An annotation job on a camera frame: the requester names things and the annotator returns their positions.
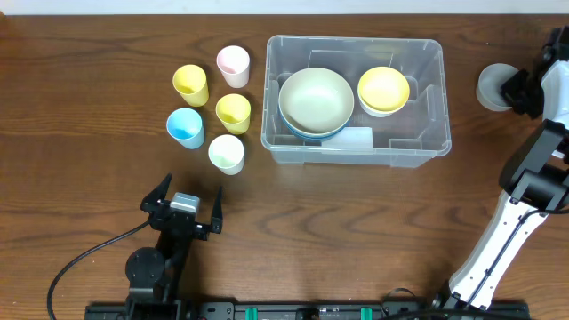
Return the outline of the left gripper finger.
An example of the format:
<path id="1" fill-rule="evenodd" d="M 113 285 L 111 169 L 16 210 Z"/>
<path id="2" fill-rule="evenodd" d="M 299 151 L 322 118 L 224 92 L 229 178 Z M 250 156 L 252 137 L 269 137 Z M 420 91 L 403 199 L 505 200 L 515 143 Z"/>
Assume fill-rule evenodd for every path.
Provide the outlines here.
<path id="1" fill-rule="evenodd" d="M 165 200 L 171 181 L 172 175 L 168 173 L 164 179 L 143 198 L 140 209 L 144 212 L 158 212 Z"/>
<path id="2" fill-rule="evenodd" d="M 223 214 L 222 214 L 222 207 L 221 207 L 221 200 L 223 196 L 223 188 L 219 187 L 217 196 L 215 198 L 213 207 L 212 207 L 212 214 L 211 214 L 211 221 L 210 227 L 211 231 L 215 234 L 220 234 L 223 227 Z"/>

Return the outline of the grey small bowl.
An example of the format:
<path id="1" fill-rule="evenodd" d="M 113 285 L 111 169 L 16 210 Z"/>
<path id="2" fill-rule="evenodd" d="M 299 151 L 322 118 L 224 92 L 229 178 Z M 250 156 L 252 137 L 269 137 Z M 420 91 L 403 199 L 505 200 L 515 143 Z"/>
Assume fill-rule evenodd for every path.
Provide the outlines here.
<path id="1" fill-rule="evenodd" d="M 501 86 L 517 72 L 517 68 L 504 63 L 487 66 L 477 81 L 476 96 L 479 103 L 494 112 L 509 111 L 511 106 L 501 97 Z"/>

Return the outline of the pale green plastic cup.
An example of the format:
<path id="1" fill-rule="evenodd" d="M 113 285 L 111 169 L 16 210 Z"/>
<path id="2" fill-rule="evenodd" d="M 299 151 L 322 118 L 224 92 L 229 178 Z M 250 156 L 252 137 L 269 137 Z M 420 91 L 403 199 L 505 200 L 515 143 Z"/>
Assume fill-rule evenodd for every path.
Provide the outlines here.
<path id="1" fill-rule="evenodd" d="M 244 168 L 244 144 L 236 136 L 224 134 L 215 138 L 209 148 L 211 163 L 226 175 L 236 175 Z"/>

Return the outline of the light blue plastic cup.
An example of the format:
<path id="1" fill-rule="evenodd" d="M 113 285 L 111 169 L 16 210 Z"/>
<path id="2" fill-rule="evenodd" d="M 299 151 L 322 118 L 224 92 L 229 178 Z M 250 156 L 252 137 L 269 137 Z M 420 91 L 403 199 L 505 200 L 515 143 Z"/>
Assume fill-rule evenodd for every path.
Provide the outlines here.
<path id="1" fill-rule="evenodd" d="M 166 130 L 184 148 L 200 148 L 205 141 L 204 121 L 191 108 L 179 108 L 173 111 L 166 121 Z"/>

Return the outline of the yellow plastic cup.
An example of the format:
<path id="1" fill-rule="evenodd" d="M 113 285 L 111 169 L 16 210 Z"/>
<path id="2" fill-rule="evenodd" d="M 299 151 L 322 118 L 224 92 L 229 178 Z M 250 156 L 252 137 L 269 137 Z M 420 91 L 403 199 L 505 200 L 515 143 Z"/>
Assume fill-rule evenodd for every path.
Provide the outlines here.
<path id="1" fill-rule="evenodd" d="M 249 100 L 237 93 L 223 96 L 216 104 L 216 116 L 232 134 L 240 135 L 249 129 L 252 107 Z"/>
<path id="2" fill-rule="evenodd" d="M 172 77 L 172 85 L 191 107 L 202 107 L 209 100 L 206 73 L 198 65 L 178 68 Z"/>

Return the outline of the yellow small bowl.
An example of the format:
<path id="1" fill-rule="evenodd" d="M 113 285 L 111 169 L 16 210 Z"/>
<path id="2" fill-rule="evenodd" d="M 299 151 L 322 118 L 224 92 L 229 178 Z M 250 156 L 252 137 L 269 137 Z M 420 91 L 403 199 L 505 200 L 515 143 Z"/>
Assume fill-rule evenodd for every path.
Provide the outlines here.
<path id="1" fill-rule="evenodd" d="M 390 114 L 402 108 L 410 97 L 410 85 L 394 68 L 375 67 L 360 77 L 357 93 L 370 111 Z"/>

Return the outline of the white small bowl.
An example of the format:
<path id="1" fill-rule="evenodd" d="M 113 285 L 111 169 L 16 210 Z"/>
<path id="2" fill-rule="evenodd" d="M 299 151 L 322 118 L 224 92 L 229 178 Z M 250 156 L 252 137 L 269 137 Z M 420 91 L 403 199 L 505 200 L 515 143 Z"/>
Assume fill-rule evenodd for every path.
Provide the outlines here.
<path id="1" fill-rule="evenodd" d="M 395 110 L 381 111 L 381 110 L 370 107 L 364 100 L 360 100 L 360 106 L 365 113 L 367 113 L 370 116 L 374 116 L 374 117 L 391 116 L 400 110 L 400 108 L 396 108 Z"/>

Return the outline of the pink plastic cup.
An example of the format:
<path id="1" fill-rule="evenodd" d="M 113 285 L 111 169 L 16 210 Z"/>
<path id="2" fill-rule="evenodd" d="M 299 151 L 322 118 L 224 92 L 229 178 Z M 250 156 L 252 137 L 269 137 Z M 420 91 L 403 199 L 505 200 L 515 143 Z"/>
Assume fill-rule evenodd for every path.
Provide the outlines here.
<path id="1" fill-rule="evenodd" d="M 250 75 L 250 56 L 246 49 L 237 45 L 226 46 L 216 57 L 216 64 L 227 84 L 232 88 L 243 88 Z"/>

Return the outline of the beige large bowl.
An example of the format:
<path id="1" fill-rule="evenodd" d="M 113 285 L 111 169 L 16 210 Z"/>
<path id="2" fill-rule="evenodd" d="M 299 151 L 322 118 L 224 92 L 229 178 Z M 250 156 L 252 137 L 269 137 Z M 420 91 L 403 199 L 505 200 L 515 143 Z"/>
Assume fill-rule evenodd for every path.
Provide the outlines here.
<path id="1" fill-rule="evenodd" d="M 304 68 L 292 74 L 278 94 L 279 112 L 307 133 L 325 133 L 351 118 L 355 99 L 349 83 L 327 68 Z"/>

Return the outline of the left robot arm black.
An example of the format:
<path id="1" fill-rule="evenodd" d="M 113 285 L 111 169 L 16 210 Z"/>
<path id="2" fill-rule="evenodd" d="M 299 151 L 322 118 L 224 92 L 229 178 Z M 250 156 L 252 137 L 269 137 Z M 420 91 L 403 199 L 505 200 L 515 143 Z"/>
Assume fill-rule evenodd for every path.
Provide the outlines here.
<path id="1" fill-rule="evenodd" d="M 175 305 L 191 243 L 206 241 L 211 233 L 222 231 L 222 191 L 215 198 L 211 220 L 201 223 L 196 220 L 198 197 L 178 192 L 170 200 L 165 198 L 171 180 L 172 175 L 167 174 L 140 204 L 149 225 L 160 235 L 155 246 L 140 248 L 125 264 L 130 282 L 127 304 L 132 310 Z"/>

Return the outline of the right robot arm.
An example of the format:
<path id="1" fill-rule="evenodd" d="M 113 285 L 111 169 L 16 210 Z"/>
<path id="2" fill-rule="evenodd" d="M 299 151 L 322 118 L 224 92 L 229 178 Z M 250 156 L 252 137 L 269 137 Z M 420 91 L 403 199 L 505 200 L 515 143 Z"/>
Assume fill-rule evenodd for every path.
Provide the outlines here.
<path id="1" fill-rule="evenodd" d="M 492 111 L 540 118 L 540 126 L 502 169 L 501 194 L 490 224 L 432 307 L 447 319 L 490 318 L 493 294 L 529 235 L 545 219 L 568 212 L 568 171 L 549 163 L 568 159 L 568 28 L 555 28 L 532 70 L 486 67 L 477 99 Z"/>

